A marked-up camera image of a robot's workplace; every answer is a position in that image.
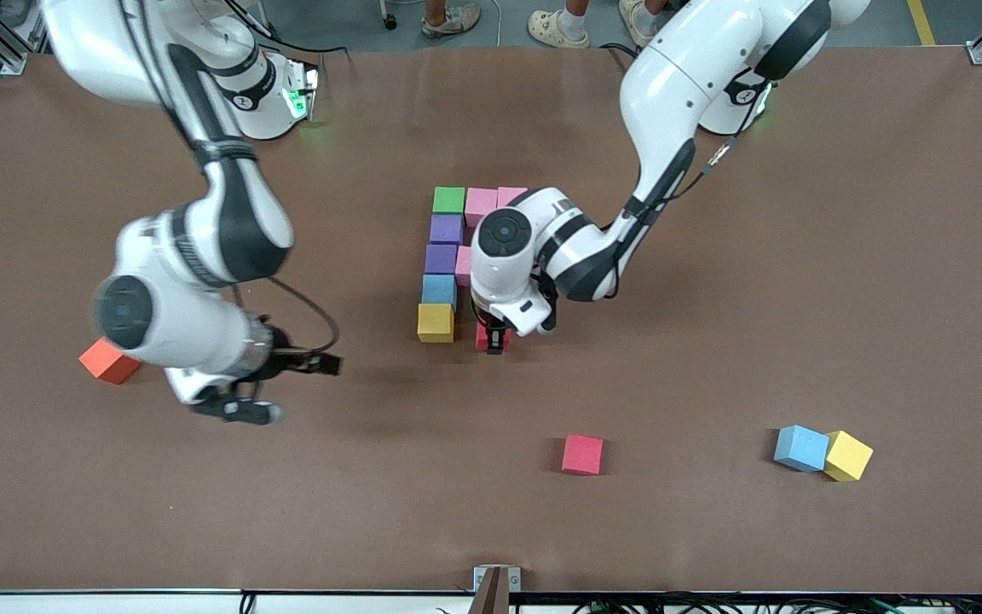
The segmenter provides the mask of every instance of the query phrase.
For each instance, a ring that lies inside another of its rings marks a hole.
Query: yellow floor line
[[[927,11],[923,10],[923,0],[908,0],[908,10],[911,11],[911,20],[916,23],[916,32],[919,32],[919,44],[936,45]]]

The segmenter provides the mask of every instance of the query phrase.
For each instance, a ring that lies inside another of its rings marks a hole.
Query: foam cube
[[[143,364],[131,356],[125,356],[112,341],[104,337],[97,340],[78,357],[78,361],[93,377],[109,384],[123,384]]]
[[[444,303],[457,312],[457,283],[452,275],[424,275],[424,296],[420,303]]]
[[[487,352],[488,350],[488,330],[481,325],[481,323],[476,322],[476,349],[480,352]],[[502,337],[502,350],[505,352],[510,349],[510,329],[506,329],[503,332]]]
[[[444,303],[419,304],[419,341],[453,343],[453,307]]]
[[[460,287],[472,284],[472,248],[467,245],[457,248],[457,265],[453,267],[453,275],[456,275]]]
[[[424,273],[427,275],[452,275],[457,268],[456,245],[426,246]]]
[[[465,212],[464,188],[434,188],[433,213],[452,213],[460,215]]]
[[[468,188],[468,198],[465,199],[465,224],[474,229],[484,215],[491,213],[499,206],[499,190],[487,188]]]
[[[854,482],[862,477],[873,448],[859,442],[845,431],[829,432],[829,454],[825,457],[825,473],[837,482]]]
[[[437,213],[430,217],[430,242],[460,245],[465,242],[465,226],[460,215]]]
[[[563,447],[563,472],[576,475],[601,473],[601,447],[604,440],[585,435],[568,435]]]
[[[798,471],[822,471],[828,453],[829,437],[795,424],[780,429],[775,462]]]
[[[510,201],[519,197],[519,195],[525,194],[529,191],[529,188],[499,188],[499,204],[498,207],[501,209],[503,206],[510,205]]]

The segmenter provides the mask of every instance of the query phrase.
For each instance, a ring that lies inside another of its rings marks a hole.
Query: orange cube
[[[143,366],[131,356],[124,356],[124,353],[117,350],[117,347],[104,337],[91,345],[78,357],[78,360],[93,374],[93,377],[116,385],[123,384],[131,374]]]

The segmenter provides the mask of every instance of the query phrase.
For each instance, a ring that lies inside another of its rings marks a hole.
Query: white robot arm
[[[339,358],[325,354],[326,347],[290,347],[283,331],[218,294],[223,287],[275,275],[293,246],[292,226],[221,87],[199,56],[168,34],[147,0],[48,3],[57,50],[77,46],[71,52],[79,52],[89,46],[90,52],[99,52],[102,42],[109,42],[117,48],[114,74],[124,75],[71,71],[72,77],[102,93],[116,93],[110,94],[116,100],[158,102],[166,108],[210,186],[202,199],[121,230],[116,267],[94,300],[98,329],[125,354],[166,367],[176,396],[195,412],[230,422],[275,422],[280,408],[238,396],[237,384],[285,369],[338,374]],[[63,5],[79,3],[90,14],[101,7],[101,31],[107,38],[86,39],[78,33],[92,34],[92,27],[72,28],[55,18],[65,14],[55,15]],[[110,3],[119,3],[118,10]]]
[[[147,0],[168,38],[207,66],[242,135],[283,136],[309,116],[317,70],[265,52],[223,0]],[[79,85],[109,101],[157,106],[118,0],[43,0],[55,57]]]
[[[658,32],[624,75],[620,110],[639,158],[638,185],[604,229],[556,188],[521,194],[488,214],[472,241],[471,296],[488,352],[502,333],[550,332],[556,299],[592,302],[620,276],[673,198],[710,110],[717,132],[744,130],[763,85],[813,59],[830,27],[857,19],[869,0],[693,0]],[[752,71],[752,77],[745,75]],[[742,78],[744,85],[737,85]],[[730,90],[748,87],[752,96]],[[731,110],[736,123],[730,128]]]

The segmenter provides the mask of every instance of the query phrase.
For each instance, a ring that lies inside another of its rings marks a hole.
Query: light blue cube
[[[829,436],[804,426],[788,426],[779,431],[775,462],[798,471],[823,471],[829,454]]]
[[[457,312],[457,282],[452,275],[424,275],[424,296],[420,303],[449,303]]]

